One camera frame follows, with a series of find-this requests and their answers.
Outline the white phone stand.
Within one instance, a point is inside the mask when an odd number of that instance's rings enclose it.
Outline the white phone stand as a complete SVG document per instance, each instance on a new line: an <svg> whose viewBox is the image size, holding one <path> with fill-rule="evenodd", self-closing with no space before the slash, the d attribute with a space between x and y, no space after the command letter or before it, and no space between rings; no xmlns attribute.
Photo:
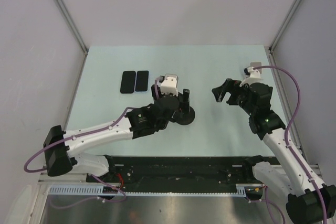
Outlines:
<svg viewBox="0 0 336 224"><path fill-rule="evenodd" d="M250 63L250 68L252 72L259 72L262 74L262 69L260 68L262 66L262 62L251 62Z"/></svg>

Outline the black phone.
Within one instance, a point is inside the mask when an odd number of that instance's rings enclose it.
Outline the black phone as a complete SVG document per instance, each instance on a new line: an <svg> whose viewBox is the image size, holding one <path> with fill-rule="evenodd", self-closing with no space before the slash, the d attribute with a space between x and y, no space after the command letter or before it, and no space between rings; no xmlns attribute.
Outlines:
<svg viewBox="0 0 336 224"><path fill-rule="evenodd" d="M132 94L135 89L135 71L124 71L122 73L120 92L122 94Z"/></svg>

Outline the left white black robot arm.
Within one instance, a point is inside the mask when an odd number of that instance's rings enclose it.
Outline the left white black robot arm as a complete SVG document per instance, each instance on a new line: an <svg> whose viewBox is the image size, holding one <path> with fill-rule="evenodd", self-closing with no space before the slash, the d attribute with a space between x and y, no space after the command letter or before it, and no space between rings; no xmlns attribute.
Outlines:
<svg viewBox="0 0 336 224"><path fill-rule="evenodd" d="M43 143L47 175L56 177L70 171L84 172L110 182L116 175L111 159L106 155L87 154L87 150L153 135L166 129L170 122L179 125L193 122L195 112L190 107L188 89L177 94L162 92L162 86L153 86L152 89L159 92L153 103L140 108L126 108L115 121L69 132L60 125L53 126Z"/></svg>

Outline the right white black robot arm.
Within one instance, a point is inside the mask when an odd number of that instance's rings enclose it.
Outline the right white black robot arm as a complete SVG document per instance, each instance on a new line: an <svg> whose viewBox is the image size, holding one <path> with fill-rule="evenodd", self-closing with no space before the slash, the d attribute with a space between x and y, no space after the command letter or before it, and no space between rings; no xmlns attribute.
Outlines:
<svg viewBox="0 0 336 224"><path fill-rule="evenodd" d="M248 114L252 133L269 147L286 173L282 176L261 156L256 156L255 163L242 169L243 179L249 183L259 180L282 197L293 223L326 222L335 214L335 185L328 186L288 138L285 124L271 109L272 92L269 85L243 84L230 78L212 89L217 102L229 93L226 103L237 105Z"/></svg>

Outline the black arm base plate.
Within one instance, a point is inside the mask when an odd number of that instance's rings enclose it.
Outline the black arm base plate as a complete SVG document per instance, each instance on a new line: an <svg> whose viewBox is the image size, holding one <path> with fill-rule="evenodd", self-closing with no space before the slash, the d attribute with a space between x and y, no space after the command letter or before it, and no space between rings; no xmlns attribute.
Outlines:
<svg viewBox="0 0 336 224"><path fill-rule="evenodd" d="M154 189L206 192L233 184L261 184L252 166L259 162L277 165L274 157L112 157L108 172L100 179L123 189Z"/></svg>

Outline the left aluminium frame post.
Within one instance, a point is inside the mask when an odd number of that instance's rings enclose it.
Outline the left aluminium frame post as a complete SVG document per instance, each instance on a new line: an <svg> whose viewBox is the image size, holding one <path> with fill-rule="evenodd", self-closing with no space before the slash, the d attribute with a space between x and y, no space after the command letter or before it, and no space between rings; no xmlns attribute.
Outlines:
<svg viewBox="0 0 336 224"><path fill-rule="evenodd" d="M88 47L86 43L84 42L78 27L76 26L74 19L72 18L64 0L54 0L59 12L61 13L66 25L68 26L70 32L74 36L78 46L80 47L81 51L86 56L88 53Z"/></svg>

